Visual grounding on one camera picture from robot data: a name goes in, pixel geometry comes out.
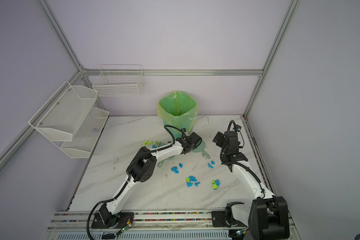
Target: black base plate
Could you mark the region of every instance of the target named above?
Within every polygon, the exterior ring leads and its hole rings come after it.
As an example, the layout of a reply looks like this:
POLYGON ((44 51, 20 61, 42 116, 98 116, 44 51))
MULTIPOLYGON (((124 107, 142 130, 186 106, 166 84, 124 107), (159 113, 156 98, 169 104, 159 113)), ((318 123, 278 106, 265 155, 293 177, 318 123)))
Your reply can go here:
MULTIPOLYGON (((133 221, 135 214, 133 212, 121 212, 119 213, 119 220, 117 221, 117 225, 115 229, 121 229, 124 228, 127 225, 127 221, 130 220, 133 221)), ((92 229, 98 229, 98 228, 108 228, 106 225, 104 225, 103 221, 101 220, 100 213, 95 213, 95 217, 92 221, 92 229)))
MULTIPOLYGON (((213 211, 212 212, 212 226, 214 227, 226 227, 226 218, 224 211, 213 211)), ((245 227, 244 223, 233 220, 231 221, 232 227, 245 227)))

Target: mesh tray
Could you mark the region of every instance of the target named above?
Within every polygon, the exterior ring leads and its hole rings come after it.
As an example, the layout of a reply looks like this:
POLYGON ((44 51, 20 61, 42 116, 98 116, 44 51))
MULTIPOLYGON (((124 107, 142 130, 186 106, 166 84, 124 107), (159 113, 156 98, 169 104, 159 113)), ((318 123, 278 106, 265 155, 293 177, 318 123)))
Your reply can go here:
POLYGON ((97 91, 84 86, 71 86, 33 126, 49 141, 72 141, 97 99, 97 91))
POLYGON ((70 158, 89 158, 108 115, 108 111, 91 108, 72 141, 64 142, 60 149, 70 158))
POLYGON ((144 86, 141 65, 100 65, 93 89, 101 97, 140 95, 144 86))

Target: marble tabletop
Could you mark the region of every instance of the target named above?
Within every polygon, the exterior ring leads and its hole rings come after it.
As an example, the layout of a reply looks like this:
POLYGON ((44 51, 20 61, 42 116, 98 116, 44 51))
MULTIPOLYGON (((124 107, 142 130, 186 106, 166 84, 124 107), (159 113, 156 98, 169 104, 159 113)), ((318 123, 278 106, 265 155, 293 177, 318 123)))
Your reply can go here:
MULTIPOLYGON (((247 199, 237 177, 227 166, 221 165, 221 149, 212 142, 218 131, 226 131, 232 119, 243 126, 239 115, 198 116, 193 131, 205 141, 205 150, 211 159, 204 157, 201 152, 190 152, 175 156, 172 161, 164 161, 161 168, 155 167, 148 181, 135 187, 123 209, 212 209, 225 207, 228 202, 247 199), (208 167, 211 161, 216 163, 213 169, 208 167), (183 168, 178 167, 179 163, 183 164, 183 168), (178 167, 178 174, 171 171, 174 166, 178 167), (190 175, 200 182, 197 187, 187 187, 185 178, 190 175), (216 179, 220 181, 220 186, 214 190, 211 182, 216 179)), ((242 133, 245 145, 241 152, 261 179, 248 137, 245 131, 242 133)), ((127 166, 146 140, 172 140, 158 116, 109 117, 69 210, 88 211, 98 201, 110 199, 125 180, 127 166)))

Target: white wall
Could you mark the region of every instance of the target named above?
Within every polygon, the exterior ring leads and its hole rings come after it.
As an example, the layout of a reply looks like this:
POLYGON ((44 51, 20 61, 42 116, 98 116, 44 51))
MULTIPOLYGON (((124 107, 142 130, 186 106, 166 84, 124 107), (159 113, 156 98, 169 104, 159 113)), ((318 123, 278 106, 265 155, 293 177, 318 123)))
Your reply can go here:
MULTIPOLYGON (((89 79, 94 82, 96 76, 89 79)), ((176 90, 196 99, 199 114, 242 114, 257 80, 257 76, 145 76, 140 96, 100 99, 110 115, 156 115, 157 102, 176 90)))
POLYGON ((301 238, 360 233, 360 1, 302 1, 249 122, 301 238))
POLYGON ((290 0, 49 0, 86 68, 262 69, 290 0))
MULTIPOLYGON (((0 153, 75 72, 34 0, 0 0, 0 153)), ((86 160, 34 133, 0 174, 0 239, 41 239, 86 160)))

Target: trash can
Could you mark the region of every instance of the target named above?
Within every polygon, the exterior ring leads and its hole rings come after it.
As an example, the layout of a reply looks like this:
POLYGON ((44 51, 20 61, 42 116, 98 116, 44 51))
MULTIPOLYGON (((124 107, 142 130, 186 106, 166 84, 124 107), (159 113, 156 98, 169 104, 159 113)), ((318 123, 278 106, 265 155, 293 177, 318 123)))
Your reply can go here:
MULTIPOLYGON (((163 119, 164 125, 171 125, 179 129, 185 128, 191 133, 197 120, 199 106, 192 96, 187 93, 174 91, 157 104, 157 115, 163 119)), ((169 129, 175 138, 181 137, 181 132, 169 129)))

